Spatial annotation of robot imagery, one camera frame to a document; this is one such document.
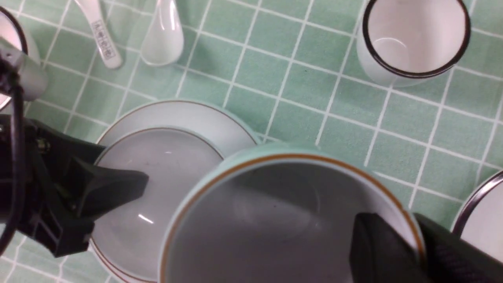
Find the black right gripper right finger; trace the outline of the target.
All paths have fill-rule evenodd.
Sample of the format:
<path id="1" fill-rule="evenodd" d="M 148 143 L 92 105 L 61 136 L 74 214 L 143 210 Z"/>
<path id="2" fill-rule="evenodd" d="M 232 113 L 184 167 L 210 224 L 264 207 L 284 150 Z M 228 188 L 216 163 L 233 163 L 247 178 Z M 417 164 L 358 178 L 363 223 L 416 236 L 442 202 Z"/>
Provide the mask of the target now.
<path id="1" fill-rule="evenodd" d="M 503 266 L 446 228 L 415 213 L 425 243 L 431 283 L 501 283 Z"/>

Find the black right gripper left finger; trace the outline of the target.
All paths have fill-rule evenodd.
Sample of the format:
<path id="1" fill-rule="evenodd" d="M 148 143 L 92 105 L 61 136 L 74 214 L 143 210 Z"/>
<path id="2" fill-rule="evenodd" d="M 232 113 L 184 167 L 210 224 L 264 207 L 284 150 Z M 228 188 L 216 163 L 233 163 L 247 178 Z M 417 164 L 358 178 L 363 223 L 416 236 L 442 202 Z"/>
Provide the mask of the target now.
<path id="1" fill-rule="evenodd" d="M 358 213 L 350 250 L 354 283 L 427 283 L 413 249 L 375 213 Z"/>

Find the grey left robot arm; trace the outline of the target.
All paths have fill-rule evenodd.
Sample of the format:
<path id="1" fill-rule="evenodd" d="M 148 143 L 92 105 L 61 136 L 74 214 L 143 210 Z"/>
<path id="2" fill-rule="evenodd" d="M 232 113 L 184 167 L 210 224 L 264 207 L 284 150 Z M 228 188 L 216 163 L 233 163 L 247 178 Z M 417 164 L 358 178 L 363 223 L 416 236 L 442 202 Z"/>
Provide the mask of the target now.
<path id="1" fill-rule="evenodd" d="M 142 197 L 149 177 L 101 167 L 105 146 L 25 118 L 28 92 L 43 81 L 40 66 L 2 38 L 1 93 L 12 111 L 1 115 L 1 253 L 18 232 L 58 258 L 87 251 L 96 220 Z"/>

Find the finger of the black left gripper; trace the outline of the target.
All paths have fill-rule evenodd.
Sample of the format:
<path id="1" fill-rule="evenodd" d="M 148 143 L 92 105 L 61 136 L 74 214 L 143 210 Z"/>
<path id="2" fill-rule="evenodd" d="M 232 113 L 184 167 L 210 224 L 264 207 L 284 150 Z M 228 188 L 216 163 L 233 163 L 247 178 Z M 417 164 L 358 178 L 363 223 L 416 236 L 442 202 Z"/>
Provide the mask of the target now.
<path id="1" fill-rule="evenodd" d="M 67 170 L 67 208 L 97 220 L 144 195 L 149 176 L 140 171 L 103 168 L 72 158 Z"/>

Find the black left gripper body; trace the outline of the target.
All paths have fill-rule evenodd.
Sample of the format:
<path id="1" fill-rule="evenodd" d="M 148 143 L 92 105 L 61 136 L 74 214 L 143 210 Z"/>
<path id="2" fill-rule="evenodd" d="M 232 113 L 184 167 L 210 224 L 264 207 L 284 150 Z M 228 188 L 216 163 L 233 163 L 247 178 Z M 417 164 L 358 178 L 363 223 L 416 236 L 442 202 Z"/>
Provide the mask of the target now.
<path id="1" fill-rule="evenodd" d="M 88 251 L 94 222 L 78 216 L 83 195 L 83 173 L 65 181 L 75 161 L 93 165 L 105 147 L 77 139 L 35 120 L 24 119 L 24 203 L 18 224 L 10 220 L 13 195 L 11 120 L 1 119 L 1 244 L 5 252 L 16 232 L 41 244 L 55 258 Z"/>

